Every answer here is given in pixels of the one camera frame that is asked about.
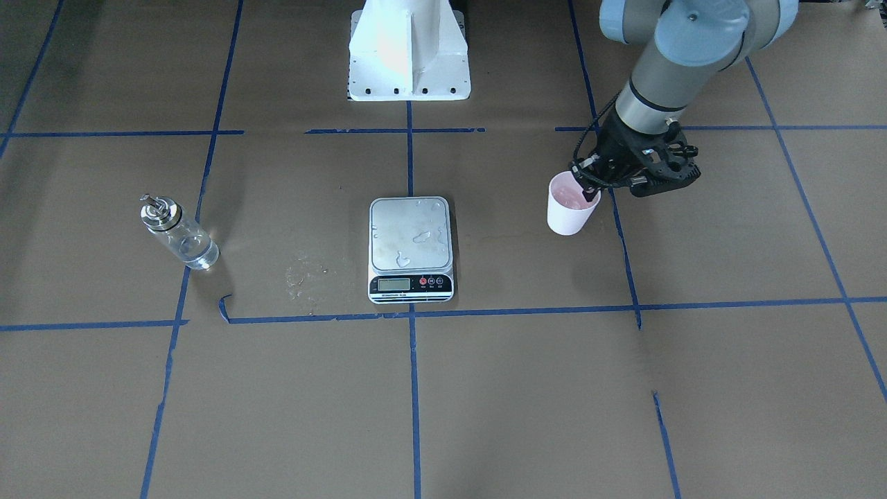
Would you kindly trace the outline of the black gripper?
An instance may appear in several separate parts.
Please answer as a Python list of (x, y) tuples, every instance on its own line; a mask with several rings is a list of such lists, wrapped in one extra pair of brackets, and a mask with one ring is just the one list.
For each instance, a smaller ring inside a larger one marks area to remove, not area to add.
[(571, 161), (573, 179), (581, 182), (582, 196), (587, 203), (595, 203), (600, 189), (620, 189), (631, 186), (637, 173), (638, 163), (633, 153), (640, 146), (651, 144), (658, 138), (672, 139), (683, 132), (679, 122), (669, 118), (665, 132), (643, 134), (623, 122), (617, 113), (611, 112), (597, 136), (595, 148), (589, 158)]

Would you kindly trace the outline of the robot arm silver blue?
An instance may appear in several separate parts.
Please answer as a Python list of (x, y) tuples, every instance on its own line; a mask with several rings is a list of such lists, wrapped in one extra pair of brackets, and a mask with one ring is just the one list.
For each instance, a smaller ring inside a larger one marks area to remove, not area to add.
[(685, 138), (682, 114), (716, 73), (784, 35), (798, 11), (796, 1), (602, 2), (602, 34), (644, 48), (623, 89), (587, 126), (595, 147), (570, 162), (583, 201), (608, 189), (659, 195), (699, 179), (699, 150)]

